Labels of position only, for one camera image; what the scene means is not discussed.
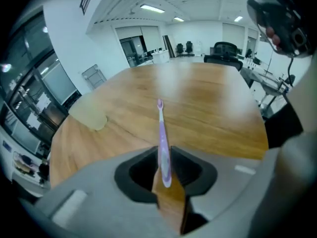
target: fluorescent light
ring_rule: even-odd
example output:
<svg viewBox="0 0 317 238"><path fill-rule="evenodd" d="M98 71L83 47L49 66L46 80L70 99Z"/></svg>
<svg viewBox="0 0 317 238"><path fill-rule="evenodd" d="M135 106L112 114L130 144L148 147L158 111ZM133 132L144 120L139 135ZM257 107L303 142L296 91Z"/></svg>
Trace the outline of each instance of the fluorescent light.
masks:
<svg viewBox="0 0 317 238"><path fill-rule="evenodd" d="M48 67L46 67L42 72L41 72L41 75L43 75L45 72L47 72L49 70Z"/></svg>
<svg viewBox="0 0 317 238"><path fill-rule="evenodd" d="M164 10L157 9L157 8L155 8L155 7L152 7L152 6L149 6L149 5L146 5L146 4L142 5L141 8L142 8L142 9L146 9L146 10L152 10L152 11L155 11L155 12L158 12L158 13L163 13L163 12L165 12Z"/></svg>
<svg viewBox="0 0 317 238"><path fill-rule="evenodd" d="M184 19L181 19L181 18L179 18L179 17L174 17L174 19L176 19L176 20L178 20L178 21L180 21L180 22L184 22Z"/></svg>
<svg viewBox="0 0 317 238"><path fill-rule="evenodd" d="M234 20L234 22L239 22L241 19L242 19L242 17L239 16L239 17L237 17L237 18Z"/></svg>

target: glass window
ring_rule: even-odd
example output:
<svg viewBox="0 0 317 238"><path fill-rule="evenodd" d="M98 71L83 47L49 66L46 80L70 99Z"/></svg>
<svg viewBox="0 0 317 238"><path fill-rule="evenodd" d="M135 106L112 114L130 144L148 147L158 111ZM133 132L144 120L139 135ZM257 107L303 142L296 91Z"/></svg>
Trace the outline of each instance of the glass window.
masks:
<svg viewBox="0 0 317 238"><path fill-rule="evenodd" d="M6 55L2 59L2 65L10 64L11 66L11 69L7 72L4 72L2 68L0 75L1 85L6 94L14 88L15 83L20 77L27 73L26 65L28 65L29 62L30 57L25 47L23 35L19 32L11 40Z"/></svg>
<svg viewBox="0 0 317 238"><path fill-rule="evenodd" d="M53 48L49 35L45 30L43 14L32 18L21 26L12 36L5 56L1 58L1 86L6 94L12 91L19 79L31 68L27 65L47 48Z"/></svg>
<svg viewBox="0 0 317 238"><path fill-rule="evenodd" d="M15 114L7 108L1 97L0 109L4 110L4 117L1 119L1 126L5 129L5 131L30 153L39 158L46 158L49 154L50 146L41 142L20 122Z"/></svg>
<svg viewBox="0 0 317 238"><path fill-rule="evenodd" d="M24 31L27 47L32 58L35 58L44 49L52 46L43 15L28 23Z"/></svg>
<svg viewBox="0 0 317 238"><path fill-rule="evenodd" d="M64 102L77 91L55 53L41 63L37 70L41 74L47 88L60 104L64 104Z"/></svg>
<svg viewBox="0 0 317 238"><path fill-rule="evenodd" d="M142 43L141 43L140 37L133 37L132 41L133 41L133 44L135 46L135 50L136 50L137 54L139 56L143 56L144 55L144 50L143 50L143 47L142 47Z"/></svg>

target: doorway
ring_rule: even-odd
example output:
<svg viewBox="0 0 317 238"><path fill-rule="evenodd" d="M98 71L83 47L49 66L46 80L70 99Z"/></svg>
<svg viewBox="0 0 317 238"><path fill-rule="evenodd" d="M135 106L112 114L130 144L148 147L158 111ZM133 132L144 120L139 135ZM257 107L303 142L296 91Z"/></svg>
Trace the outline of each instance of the doorway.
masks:
<svg viewBox="0 0 317 238"><path fill-rule="evenodd" d="M254 51L256 50L256 43L257 40L252 38L252 37L248 37L248 43L247 43L247 51L249 49L251 49L252 53L251 53L251 57L254 58Z"/></svg>
<svg viewBox="0 0 317 238"><path fill-rule="evenodd" d="M151 59L147 53L143 36L122 39L120 43L130 67L138 66Z"/></svg>

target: wooden table surface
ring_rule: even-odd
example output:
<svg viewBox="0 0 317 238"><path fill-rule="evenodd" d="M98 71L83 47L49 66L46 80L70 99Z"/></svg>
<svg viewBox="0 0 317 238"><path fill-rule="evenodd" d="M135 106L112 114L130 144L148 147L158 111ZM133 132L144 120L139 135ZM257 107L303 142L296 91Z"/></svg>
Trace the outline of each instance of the wooden table surface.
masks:
<svg viewBox="0 0 317 238"><path fill-rule="evenodd" d="M170 62L129 68L93 94L108 122L100 131L71 116L63 122L52 143L53 187L89 163L158 145L158 98L164 101L170 145L253 159L261 159L268 149L257 104L234 67ZM170 188L160 177L158 171L153 192L161 214L179 232L184 190L175 174Z"/></svg>

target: ceiling light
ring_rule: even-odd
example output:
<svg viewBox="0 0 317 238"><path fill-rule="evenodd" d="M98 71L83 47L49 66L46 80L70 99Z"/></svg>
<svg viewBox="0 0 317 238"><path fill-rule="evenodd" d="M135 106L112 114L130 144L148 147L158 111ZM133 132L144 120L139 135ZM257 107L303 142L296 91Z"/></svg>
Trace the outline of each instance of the ceiling light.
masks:
<svg viewBox="0 0 317 238"><path fill-rule="evenodd" d="M181 18L179 18L179 17L174 17L174 19L176 19L176 20L178 20L178 21L180 21L180 22L184 22L184 19L181 19Z"/></svg>
<svg viewBox="0 0 317 238"><path fill-rule="evenodd" d="M6 64L1 64L1 67L2 67L2 72L8 72L9 70L11 70L12 65L9 63L6 63Z"/></svg>
<svg viewBox="0 0 317 238"><path fill-rule="evenodd" d="M41 75L43 75L45 72L47 72L49 70L48 67L46 67L42 72L41 72Z"/></svg>
<svg viewBox="0 0 317 238"><path fill-rule="evenodd" d="M146 9L146 10L152 10L152 11L155 11L155 12L158 12L158 13L163 13L163 12L165 12L164 10L157 9L157 8L155 8L155 7L152 7L152 6L149 6L149 5L146 5L146 4L142 5L141 8L142 8L142 9Z"/></svg>
<svg viewBox="0 0 317 238"><path fill-rule="evenodd" d="M239 17L237 17L237 18L234 20L234 22L239 22L241 19L242 19L242 17L239 16Z"/></svg>

